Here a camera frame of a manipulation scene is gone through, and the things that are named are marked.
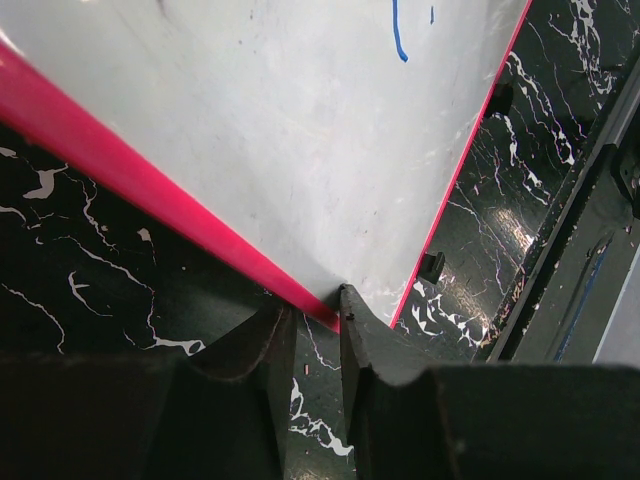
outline blue ink mark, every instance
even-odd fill
[[[409,60],[407,54],[402,50],[402,45],[400,44],[400,31],[398,30],[398,0],[393,0],[393,36],[396,39],[396,50],[398,50],[398,56],[400,60],[406,62]]]

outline whiteboard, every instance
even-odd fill
[[[527,0],[0,5],[5,45],[212,215],[391,323]]]

